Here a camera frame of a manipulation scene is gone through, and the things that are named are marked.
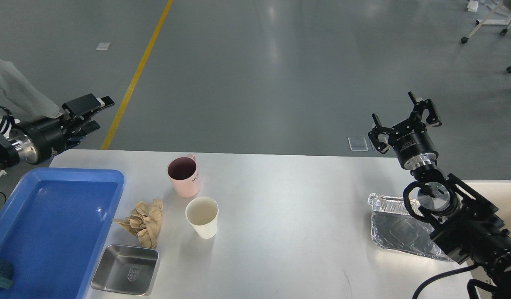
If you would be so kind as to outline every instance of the logo on steel tray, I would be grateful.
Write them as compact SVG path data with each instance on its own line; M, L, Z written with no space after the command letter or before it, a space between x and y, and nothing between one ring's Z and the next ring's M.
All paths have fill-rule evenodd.
M128 280L130 280L131 282L134 282L137 279L137 277L139 277L140 272L141 272L141 269L133 267L132 269L130 269L130 272L128 272Z

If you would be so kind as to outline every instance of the crumpled brown paper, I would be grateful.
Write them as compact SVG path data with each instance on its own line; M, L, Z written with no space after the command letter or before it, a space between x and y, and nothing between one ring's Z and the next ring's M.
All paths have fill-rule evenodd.
M138 202L129 217L113 221L136 236L141 246L156 248L157 236L163 221L163 201L154 199L151 204Z

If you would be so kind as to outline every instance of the white table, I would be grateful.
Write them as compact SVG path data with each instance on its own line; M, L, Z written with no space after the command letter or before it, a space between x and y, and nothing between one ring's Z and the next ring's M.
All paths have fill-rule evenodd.
M383 250L370 238L370 193L400 195L412 181L395 158L196 154L202 189L219 204L217 235L185 220L166 165L183 153L75 149L51 167L117 169L125 187L116 218L138 201L164 199L153 299L411 298L456 263ZM138 245L113 223L109 244ZM470 274L428 286L420 299L466 298ZM130 298L86 292L87 299Z

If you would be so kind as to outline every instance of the white paper cup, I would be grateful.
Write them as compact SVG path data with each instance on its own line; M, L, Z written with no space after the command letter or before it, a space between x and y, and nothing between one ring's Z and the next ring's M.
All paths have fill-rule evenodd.
M197 197L185 208L185 218L204 239L212 238L217 233L218 216L219 206L210 197Z

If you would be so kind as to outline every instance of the yellow floor line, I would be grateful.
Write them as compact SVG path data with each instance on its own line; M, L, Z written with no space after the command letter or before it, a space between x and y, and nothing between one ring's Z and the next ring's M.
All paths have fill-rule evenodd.
M101 150L107 150L108 147L110 147L111 139L113 139L113 135L115 135L115 131L117 130L117 127L119 126L122 115L124 114L124 111L126 110L126 106L128 106L130 97L132 96L135 86L137 85L137 82L139 81L139 76L141 76L141 72L143 71L145 64L147 64L147 59L149 58L150 52L152 51L152 48L154 47L155 40L157 38L157 35L159 34L159 31L161 30L161 26L163 25L166 14L169 12L171 4L172 4L172 0L168 0L168 2L165 5L165 8L163 9L163 13L161 14L161 17L159 18L159 21L157 21L156 28L154 29L154 32L150 38L149 44L147 45L147 49L145 49L145 53L143 53L143 57L141 57L141 61L139 62L139 65L137 66L137 70L135 70L134 76L132 77L132 81L130 81L130 85L128 86L128 89L126 89L126 93L124 94L124 97L122 98L122 102L119 106L119 109L117 110L117 113L115 114L115 117L113 118L113 121L111 122L111 126L108 130L108 133L106 134L106 137L104 138L104 142L102 142L102 146L100 147Z

